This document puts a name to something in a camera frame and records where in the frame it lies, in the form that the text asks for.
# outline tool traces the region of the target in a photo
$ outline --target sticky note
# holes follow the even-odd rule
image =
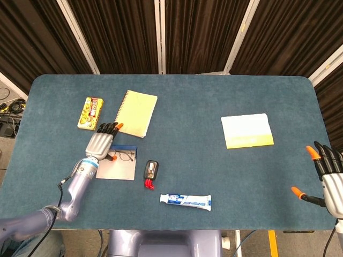
[[[267,114],[221,117],[227,149],[273,145]]]

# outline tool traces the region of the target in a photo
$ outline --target orange fingertip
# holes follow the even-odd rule
[[[301,200],[301,197],[303,195],[305,195],[304,192],[302,192],[299,188],[295,187],[295,186],[292,186],[292,192],[296,195],[296,197],[298,197],[300,200]]]
[[[316,150],[314,150],[312,147],[310,146],[306,146],[306,150],[309,153],[309,155],[311,156],[312,160],[318,160],[321,159],[321,156],[317,153]]]
[[[118,124],[118,125],[116,126],[116,128],[120,130],[120,129],[122,128],[122,126],[124,126],[124,124],[123,124],[123,123],[120,123],[120,124]]]

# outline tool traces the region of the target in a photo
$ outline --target person's leg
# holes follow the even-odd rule
[[[32,249],[38,244],[45,233],[25,240],[13,257],[27,257]],[[53,230],[47,235],[44,241],[40,244],[32,257],[62,257],[64,256],[65,248],[63,244],[63,237],[59,231]]]

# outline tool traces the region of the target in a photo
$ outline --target spiral notebook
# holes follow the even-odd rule
[[[157,96],[128,90],[115,122],[123,123],[120,132],[143,138],[149,127]]]

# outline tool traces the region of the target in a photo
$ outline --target blue felt tablecloth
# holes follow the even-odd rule
[[[72,229],[330,229],[326,209],[290,188],[321,196],[305,146],[328,144],[315,91],[303,77],[213,75],[43,75],[31,88],[0,190],[0,217],[56,202],[56,184],[85,156],[92,131],[77,128],[85,98],[103,98],[112,122],[126,90],[158,96],[137,145],[134,181],[94,179]],[[266,113],[274,146],[226,149],[220,117]],[[159,162],[155,191],[144,188],[147,160]],[[65,200],[68,200],[68,184]],[[160,203],[160,193],[212,195],[212,211]]]

